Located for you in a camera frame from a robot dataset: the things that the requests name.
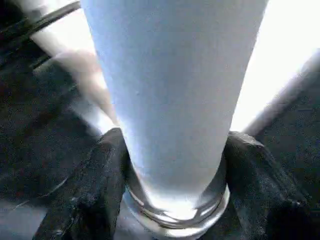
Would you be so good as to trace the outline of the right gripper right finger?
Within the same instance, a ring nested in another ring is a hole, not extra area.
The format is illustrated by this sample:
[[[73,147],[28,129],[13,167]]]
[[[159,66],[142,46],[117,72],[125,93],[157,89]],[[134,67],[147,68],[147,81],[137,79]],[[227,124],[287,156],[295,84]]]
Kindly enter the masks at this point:
[[[231,200],[250,240],[318,240],[320,212],[254,137],[228,134],[223,156]]]

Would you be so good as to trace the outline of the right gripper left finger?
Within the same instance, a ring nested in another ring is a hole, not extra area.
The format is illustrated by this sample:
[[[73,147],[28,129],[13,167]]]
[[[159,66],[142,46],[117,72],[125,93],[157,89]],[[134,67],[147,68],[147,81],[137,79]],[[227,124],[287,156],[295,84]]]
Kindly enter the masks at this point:
[[[109,130],[57,190],[35,240],[112,240],[125,192],[129,153]]]

